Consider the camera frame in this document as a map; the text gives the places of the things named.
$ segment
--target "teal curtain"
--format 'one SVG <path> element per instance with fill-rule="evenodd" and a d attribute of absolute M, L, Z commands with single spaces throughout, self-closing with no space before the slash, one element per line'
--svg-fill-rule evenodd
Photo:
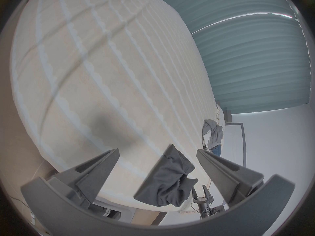
<path fill-rule="evenodd" d="M 232 113 L 308 103 L 310 64 L 299 22 L 286 0 L 164 0 L 195 31 L 216 100 Z"/>

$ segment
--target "beige bedsheet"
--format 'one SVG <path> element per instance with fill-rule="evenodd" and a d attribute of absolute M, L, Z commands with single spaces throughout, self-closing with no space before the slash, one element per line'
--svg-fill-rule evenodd
<path fill-rule="evenodd" d="M 147 210 L 133 195 L 174 144 L 196 158 L 216 104 L 185 23 L 162 0 L 30 0 L 11 50 L 19 116 L 44 159 L 63 171 L 112 148 L 120 159 L 99 196 Z"/>

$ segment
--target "white wall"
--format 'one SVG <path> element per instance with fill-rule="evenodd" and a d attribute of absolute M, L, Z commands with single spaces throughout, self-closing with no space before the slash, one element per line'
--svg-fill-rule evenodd
<path fill-rule="evenodd" d="M 295 183 L 283 212 L 265 235 L 271 235 L 302 199 L 315 174 L 315 116 L 309 105 L 267 112 L 234 114 L 244 124 L 247 167 L 265 181 L 279 174 Z"/>

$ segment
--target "white cloth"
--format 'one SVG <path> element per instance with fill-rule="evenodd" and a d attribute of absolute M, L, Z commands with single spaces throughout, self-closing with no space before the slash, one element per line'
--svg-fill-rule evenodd
<path fill-rule="evenodd" d="M 100 197 L 182 210 L 133 199 L 169 144 L 196 167 L 199 194 L 209 182 L 196 150 L 214 96 L 189 30 L 162 0 L 30 0 L 10 69 L 19 116 L 58 171 L 119 149 Z"/>

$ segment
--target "curtain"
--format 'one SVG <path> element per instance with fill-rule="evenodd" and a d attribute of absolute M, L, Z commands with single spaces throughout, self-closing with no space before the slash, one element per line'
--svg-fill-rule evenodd
<path fill-rule="evenodd" d="M 164 1 L 192 33 L 223 110 L 246 113 L 308 103 L 308 48 L 286 0 Z M 244 15 L 250 13 L 269 14 Z"/>

